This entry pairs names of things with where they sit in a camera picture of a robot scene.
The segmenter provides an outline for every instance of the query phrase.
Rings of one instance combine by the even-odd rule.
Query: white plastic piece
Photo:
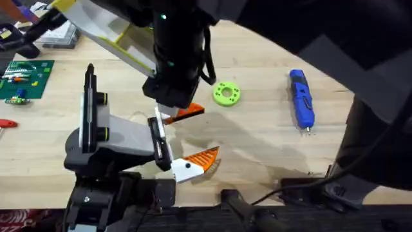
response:
[[[183,159],[176,159],[172,161],[171,167],[177,183],[198,177],[205,173],[201,166]]]
[[[165,140],[166,139],[165,128],[163,126],[162,116],[160,116],[159,108],[157,106],[154,107],[154,114],[156,115],[160,137]]]
[[[168,115],[168,117],[175,117],[179,112],[177,107],[168,107],[163,104],[157,104],[159,107],[159,112]]]
[[[167,144],[167,150],[169,151],[170,160],[174,160],[172,147],[170,147],[170,144],[167,141],[166,141],[166,144]]]
[[[162,119],[163,119],[163,120],[166,120],[166,119],[168,119],[168,118],[170,117],[170,115],[167,115],[167,114],[162,113],[162,112],[160,112],[160,116],[162,116]]]
[[[154,76],[156,60],[153,52],[153,36],[150,37],[146,29],[138,28],[136,32],[129,35],[133,30],[130,27],[134,27],[130,22],[90,0],[75,1],[61,12],[82,32],[82,35],[89,37],[144,76]]]
[[[12,78],[12,77],[21,77],[21,76],[23,76],[23,73],[11,73],[11,74],[4,74],[3,78]]]

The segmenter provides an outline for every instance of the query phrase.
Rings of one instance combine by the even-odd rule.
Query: orange and white object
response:
[[[205,108],[203,108],[203,106],[199,104],[191,103],[187,109],[179,109],[175,117],[169,117],[167,119],[164,119],[164,124],[169,125],[174,122],[187,119],[195,115],[199,115],[201,113],[205,113]]]
[[[218,156],[219,147],[172,161],[172,172],[176,182],[183,182],[203,175]]]

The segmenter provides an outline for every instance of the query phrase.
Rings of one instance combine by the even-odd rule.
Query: black cable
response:
[[[62,232],[67,232],[66,220],[69,213],[69,208],[71,205],[71,200],[67,201],[66,209],[64,209],[63,219],[62,219]]]
[[[301,189],[301,188],[313,188],[313,187],[319,187],[323,186],[325,184],[329,184],[333,181],[336,181],[347,174],[349,174],[351,171],[353,171],[360,163],[364,162],[365,159],[369,158],[370,156],[374,155],[377,150],[380,149],[380,146],[382,144],[387,143],[389,140],[393,139],[392,136],[399,132],[404,124],[407,122],[409,117],[412,115],[412,91],[409,93],[402,109],[399,111],[397,117],[395,120],[388,126],[388,128],[375,140],[375,142],[366,148],[366,151],[356,160],[354,160],[349,166],[344,168],[341,172],[339,172],[336,175],[333,175],[329,178],[309,183],[309,184],[297,184],[294,186],[287,186],[283,187],[277,190],[273,190],[270,193],[266,194],[265,196],[261,197],[259,200],[255,201],[252,203],[252,205],[259,204],[260,202],[266,200],[270,196],[286,191],[286,190],[293,190],[293,189]]]
[[[36,12],[38,10],[47,10],[47,6],[49,6],[49,4],[39,6],[33,12]]]
[[[209,84],[213,85],[216,82],[216,72],[214,71],[213,58],[211,52],[211,30],[208,26],[204,29],[205,35],[205,63],[207,72],[209,73]]]
[[[156,218],[157,216],[160,216],[160,215],[152,215],[150,218],[148,218],[146,221],[144,221],[144,222],[142,223],[142,225],[145,224],[145,223],[148,223],[150,220]]]
[[[144,214],[142,215],[142,218],[140,218],[140,221],[139,221],[139,223],[138,223],[137,226],[136,226],[135,232],[137,232],[137,231],[139,230],[139,227],[143,224],[144,217],[147,215],[147,213],[149,212],[149,210],[150,210],[150,207],[147,207],[146,212],[144,212]]]

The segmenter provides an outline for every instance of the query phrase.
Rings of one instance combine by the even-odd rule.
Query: green circuit board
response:
[[[12,98],[18,88],[26,90],[25,98],[40,99],[50,77],[54,61],[12,61],[0,79],[0,99]],[[28,79],[23,82],[8,82],[9,76],[18,75]]]

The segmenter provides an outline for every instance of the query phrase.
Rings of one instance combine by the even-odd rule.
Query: yellow tape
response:
[[[2,39],[6,39],[6,38],[9,37],[11,34],[12,34],[11,31],[6,30],[6,31],[4,31],[3,33],[0,34],[0,37],[1,37]]]
[[[120,52],[122,52],[124,55],[128,56],[130,59],[134,60],[136,63],[138,63],[140,66],[142,66],[143,68],[151,71],[152,69],[149,68],[148,66],[146,66],[146,64],[142,63],[141,61],[139,61],[138,59],[136,59],[135,57],[133,57],[132,55],[130,55],[126,50],[124,50],[121,46],[119,46],[117,43],[114,43],[113,41],[110,41],[108,38],[106,37],[102,37],[99,36],[99,38],[101,38],[102,40],[104,40],[106,43],[108,43],[109,45],[111,45],[112,47],[116,48],[117,50],[119,50]]]
[[[146,27],[144,28],[144,30],[145,30],[146,32],[150,32],[150,33],[153,34],[153,28],[151,28],[150,26],[146,26]]]
[[[54,0],[50,3],[53,7],[57,8],[60,12],[65,12],[69,9],[73,4],[75,4],[76,0]]]
[[[119,40],[121,40],[123,38],[123,36],[126,34],[127,30],[130,28],[131,23],[129,23],[129,25],[126,27],[126,29],[124,29],[124,31],[115,39],[115,43],[118,43]]]

